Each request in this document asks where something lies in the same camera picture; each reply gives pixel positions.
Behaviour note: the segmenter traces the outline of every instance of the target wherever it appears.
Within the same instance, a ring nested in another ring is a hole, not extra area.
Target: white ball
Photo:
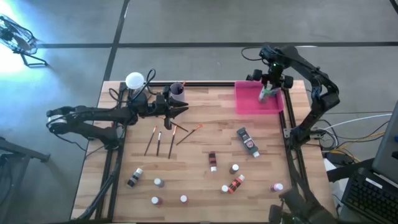
[[[126,85],[131,90],[140,88],[145,82],[144,76],[139,72],[132,72],[126,77]]]

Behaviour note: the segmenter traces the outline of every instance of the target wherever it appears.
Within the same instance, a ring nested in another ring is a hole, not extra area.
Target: fan
[[[14,22],[7,16],[0,14],[0,42],[11,49],[15,54],[19,54],[28,67],[36,65],[47,66],[43,59],[32,56],[37,52],[36,38],[32,32]],[[25,56],[41,61],[40,63],[28,63]]]

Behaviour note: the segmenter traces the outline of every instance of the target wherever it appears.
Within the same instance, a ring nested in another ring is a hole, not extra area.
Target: paintbrush
[[[176,144],[176,146],[178,146],[178,144],[180,144],[182,141],[184,141],[184,139],[186,139],[188,136],[190,136],[192,133],[194,133],[197,129],[199,129],[199,128],[201,128],[201,127],[203,127],[203,124],[199,124],[199,125],[197,126],[197,128],[195,128],[194,130],[192,130],[189,134],[187,134],[187,136],[185,136],[183,139],[181,139],[181,141],[179,141],[179,142]]]
[[[182,130],[184,130],[184,131],[186,131],[186,132],[189,132],[188,130],[186,130],[185,128],[179,126],[178,124],[174,123],[173,121],[170,121],[170,123],[171,123],[172,125],[176,125],[177,127],[181,128]]]
[[[144,156],[147,154],[147,151],[148,151],[148,149],[149,149],[150,142],[152,142],[152,138],[154,138],[154,134],[155,134],[156,128],[157,128],[157,126],[155,125],[154,132],[152,132],[152,136],[150,137],[150,140],[149,140],[149,142],[148,142],[148,146],[147,146],[147,149],[145,150]]]
[[[172,149],[173,149],[173,142],[174,142],[174,136],[175,136],[175,131],[177,130],[177,127],[174,126],[174,131],[173,131],[173,138],[172,138],[172,144],[170,145],[170,151],[169,151],[169,159],[170,155],[172,154]]]
[[[156,149],[156,156],[159,155],[159,147],[160,147],[160,137],[162,135],[162,132],[159,131],[159,137],[157,138],[157,149]]]
[[[183,83],[182,83],[182,86],[180,87],[180,88],[178,88],[178,93],[179,94],[181,94],[183,91],[184,91],[184,86],[185,86],[185,83],[186,83],[187,81],[184,81]]]

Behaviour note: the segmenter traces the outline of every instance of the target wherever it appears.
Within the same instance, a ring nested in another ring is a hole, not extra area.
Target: wire bundle
[[[383,135],[384,135],[384,131],[381,131],[381,132],[378,132],[378,133],[376,133],[376,132],[378,130],[380,130],[384,125],[386,125],[389,121],[386,121],[385,123],[380,125],[372,133],[370,133],[370,134],[368,134],[366,136],[363,136],[363,137],[358,137],[358,138],[348,138],[348,137],[338,136],[336,134],[336,131],[334,130],[334,127],[335,126],[339,126],[341,124],[350,123],[350,122],[353,122],[353,121],[360,121],[360,120],[363,120],[363,119],[377,118],[377,117],[381,117],[381,116],[390,116],[390,115],[391,114],[382,114],[382,115],[376,115],[376,116],[369,116],[369,117],[365,117],[365,118],[352,119],[352,120],[344,121],[342,123],[338,123],[338,124],[334,124],[334,125],[331,125],[327,120],[320,119],[319,121],[326,122],[329,125],[329,127],[327,127],[327,128],[318,128],[318,130],[322,130],[322,131],[325,132],[325,134],[329,135],[332,138],[333,143],[330,146],[324,146],[324,145],[321,144],[321,142],[319,142],[319,146],[322,147],[322,152],[344,154],[344,155],[349,156],[350,158],[353,159],[352,163],[361,162],[358,158],[354,157],[354,155],[352,153],[350,153],[349,150],[347,150],[347,148],[350,145],[354,144],[354,143],[371,142],[371,141],[375,141],[375,140],[378,140],[378,139],[382,138]],[[349,141],[345,141],[343,143],[339,143],[338,138],[347,139]]]

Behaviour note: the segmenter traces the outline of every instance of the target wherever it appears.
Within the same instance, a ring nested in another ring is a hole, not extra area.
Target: yellow cable
[[[371,137],[374,137],[374,136],[379,136],[379,135],[381,135],[381,134],[384,134],[384,132],[385,132],[385,131],[381,131],[381,132],[379,132],[379,133],[371,134],[370,136],[367,136],[367,137],[365,137],[365,138],[359,138],[359,139],[357,139],[357,140],[355,140],[355,141],[353,141],[353,142],[350,142],[350,143],[349,143],[348,145],[346,145],[346,146],[340,146],[340,147],[338,147],[338,148],[336,148],[336,149],[334,149],[334,150],[331,150],[331,151],[339,151],[339,150],[341,150],[341,149],[346,149],[348,146],[350,146],[350,145],[352,145],[352,144],[354,144],[354,143],[356,143],[356,142],[358,142],[358,141],[360,141],[360,140],[367,139],[367,138],[371,138]]]
[[[352,159],[354,159],[354,161],[357,161],[357,162],[361,162],[357,157],[355,157],[355,156],[352,156],[352,155],[350,155],[350,154],[348,154],[348,153],[346,153],[346,152],[343,152],[343,151],[330,151],[331,153],[337,153],[337,154],[343,154],[343,155],[348,155],[348,156],[350,156],[350,158],[352,158]]]

